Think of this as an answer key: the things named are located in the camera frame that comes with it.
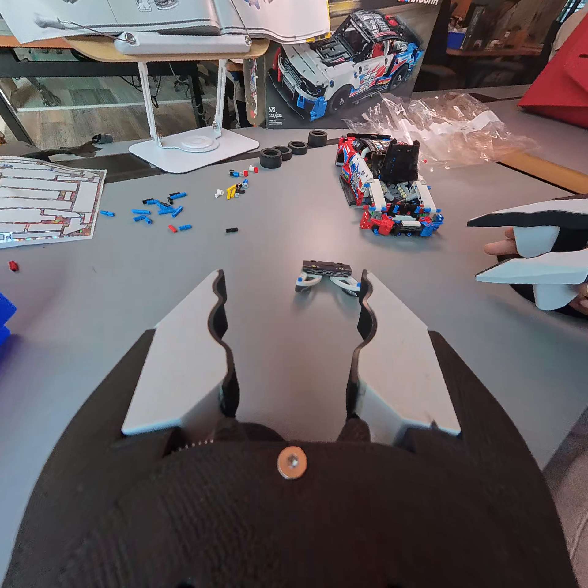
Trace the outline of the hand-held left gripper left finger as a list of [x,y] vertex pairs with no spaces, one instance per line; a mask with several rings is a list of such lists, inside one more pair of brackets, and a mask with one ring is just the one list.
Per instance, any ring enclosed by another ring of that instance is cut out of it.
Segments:
[[228,329],[224,271],[211,272],[156,325],[122,424],[125,436],[179,428],[213,437],[234,418],[240,390]]

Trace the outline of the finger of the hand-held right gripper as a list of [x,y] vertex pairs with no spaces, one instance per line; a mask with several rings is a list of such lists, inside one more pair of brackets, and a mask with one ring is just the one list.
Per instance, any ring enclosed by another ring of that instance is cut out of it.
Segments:
[[467,226],[513,227],[518,255],[509,256],[533,258],[549,252],[580,251],[587,248],[587,195],[496,210],[470,219]]
[[587,310],[587,249],[511,258],[479,273],[478,282],[531,285],[536,307],[556,311]]

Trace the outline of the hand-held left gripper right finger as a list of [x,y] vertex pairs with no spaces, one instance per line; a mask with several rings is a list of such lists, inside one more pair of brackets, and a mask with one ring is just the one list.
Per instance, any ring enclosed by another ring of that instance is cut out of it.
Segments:
[[364,421],[371,441],[400,445],[409,429],[461,427],[425,323],[376,275],[362,272],[357,330],[346,390],[348,416]]

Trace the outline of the black white brick bumper assembly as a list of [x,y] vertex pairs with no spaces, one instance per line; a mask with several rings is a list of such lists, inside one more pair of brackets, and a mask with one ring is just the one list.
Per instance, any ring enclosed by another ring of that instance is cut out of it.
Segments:
[[352,276],[350,265],[341,262],[303,261],[300,275],[296,280],[295,292],[309,292],[322,279],[328,279],[349,296],[357,298],[360,282]]

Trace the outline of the toy brick race car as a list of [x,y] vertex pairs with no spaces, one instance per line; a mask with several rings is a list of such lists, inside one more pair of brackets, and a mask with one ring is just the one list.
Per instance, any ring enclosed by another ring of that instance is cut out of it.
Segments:
[[348,133],[339,138],[335,164],[359,227],[379,236],[430,237],[445,222],[419,173],[420,143],[389,135]]

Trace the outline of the grey desk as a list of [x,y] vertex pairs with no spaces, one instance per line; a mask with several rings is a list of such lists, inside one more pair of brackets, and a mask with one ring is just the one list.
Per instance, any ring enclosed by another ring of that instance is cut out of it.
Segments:
[[[423,171],[445,215],[434,238],[359,228],[334,166],[336,146],[261,171],[246,195],[215,199],[219,164],[185,175],[107,183],[106,210],[187,191],[193,230],[172,234],[99,218],[93,239],[1,250],[1,293],[17,307],[1,370],[1,580],[42,468],[62,432],[143,332],[212,270],[224,269],[226,340],[238,417],[284,436],[332,440],[345,416],[359,305],[332,284],[295,293],[304,259],[369,269],[440,332],[506,409],[540,467],[587,406],[586,323],[543,313],[507,285],[478,283],[500,228],[467,221],[569,193],[496,163]],[[225,229],[238,227],[227,234]],[[16,261],[19,272],[11,272]]]

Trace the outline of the person's right hand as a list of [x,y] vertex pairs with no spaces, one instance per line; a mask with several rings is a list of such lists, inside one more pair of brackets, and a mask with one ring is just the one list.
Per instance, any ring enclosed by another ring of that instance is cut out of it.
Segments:
[[484,253],[490,256],[518,255],[518,247],[513,227],[504,231],[504,239],[484,246]]

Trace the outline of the crumpled clear plastic bag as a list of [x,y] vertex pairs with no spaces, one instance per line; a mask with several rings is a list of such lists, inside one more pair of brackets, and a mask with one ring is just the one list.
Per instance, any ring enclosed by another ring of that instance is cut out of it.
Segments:
[[356,133],[419,141],[419,165],[431,169],[495,163],[519,152],[539,151],[536,141],[512,133],[489,107],[466,93],[416,100],[385,93],[375,105],[343,122]]

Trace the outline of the red cardboard carrier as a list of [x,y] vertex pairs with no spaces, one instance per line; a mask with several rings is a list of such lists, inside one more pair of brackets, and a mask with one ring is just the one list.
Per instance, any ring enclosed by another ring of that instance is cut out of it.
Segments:
[[587,129],[587,6],[584,18],[518,102],[524,111]]

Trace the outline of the pile of blue connector pins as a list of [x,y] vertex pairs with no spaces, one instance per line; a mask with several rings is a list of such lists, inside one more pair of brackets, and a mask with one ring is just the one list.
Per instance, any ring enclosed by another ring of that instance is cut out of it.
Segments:
[[187,222],[185,214],[185,200],[187,191],[176,191],[168,193],[161,198],[151,197],[141,201],[138,208],[123,209],[121,212],[114,210],[100,210],[99,215],[104,218],[114,219],[121,217],[132,226],[155,227],[160,224],[164,231],[172,233],[168,226],[170,224],[178,228],[178,233],[189,232],[194,226]]

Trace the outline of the blue plastic bin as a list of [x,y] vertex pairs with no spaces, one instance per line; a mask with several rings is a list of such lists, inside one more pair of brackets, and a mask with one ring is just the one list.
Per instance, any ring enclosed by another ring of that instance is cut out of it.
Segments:
[[16,305],[1,293],[1,370],[8,365],[16,344],[16,339],[8,327],[8,322],[16,312]]

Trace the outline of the cluster of small mixed bricks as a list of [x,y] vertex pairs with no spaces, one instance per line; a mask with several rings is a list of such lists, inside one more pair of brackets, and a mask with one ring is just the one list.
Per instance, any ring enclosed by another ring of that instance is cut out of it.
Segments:
[[251,177],[258,173],[259,166],[256,165],[249,165],[247,168],[243,169],[229,168],[224,173],[224,179],[227,180],[226,186],[222,185],[221,187],[216,188],[216,190],[223,189],[224,195],[216,199],[225,198],[226,200],[232,200],[234,198],[239,198],[241,195],[245,194],[250,187],[252,181]]

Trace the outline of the holographic sticker sheet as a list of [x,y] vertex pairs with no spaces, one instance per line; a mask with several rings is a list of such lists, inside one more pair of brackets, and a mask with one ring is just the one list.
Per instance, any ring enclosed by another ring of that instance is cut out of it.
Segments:
[[1,157],[1,249],[92,239],[106,170]]

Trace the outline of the white metal book stand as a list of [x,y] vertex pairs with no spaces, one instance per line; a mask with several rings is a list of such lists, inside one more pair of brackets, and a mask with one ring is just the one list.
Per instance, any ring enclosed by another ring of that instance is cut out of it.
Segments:
[[180,55],[196,59],[205,54],[245,55],[252,46],[247,34],[219,36],[169,35],[157,32],[123,32],[114,47],[137,59],[143,101],[151,139],[129,147],[129,152],[168,173],[187,173],[227,158],[252,151],[259,143],[230,130],[223,130],[226,60],[220,59],[217,76],[217,104],[212,124],[179,134],[159,136],[149,87],[148,61],[179,61]]

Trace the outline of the car printed cardboard box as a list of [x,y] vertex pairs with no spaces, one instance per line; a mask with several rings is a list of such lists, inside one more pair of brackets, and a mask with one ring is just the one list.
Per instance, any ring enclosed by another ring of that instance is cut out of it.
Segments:
[[340,129],[385,93],[409,98],[442,1],[329,1],[330,35],[243,64],[247,120],[267,129]]

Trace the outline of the brick instruction booklet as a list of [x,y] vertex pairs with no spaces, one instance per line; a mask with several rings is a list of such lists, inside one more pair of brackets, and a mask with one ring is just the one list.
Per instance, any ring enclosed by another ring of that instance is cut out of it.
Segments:
[[331,31],[327,1],[1,1],[1,18],[20,43],[123,32],[297,43]]

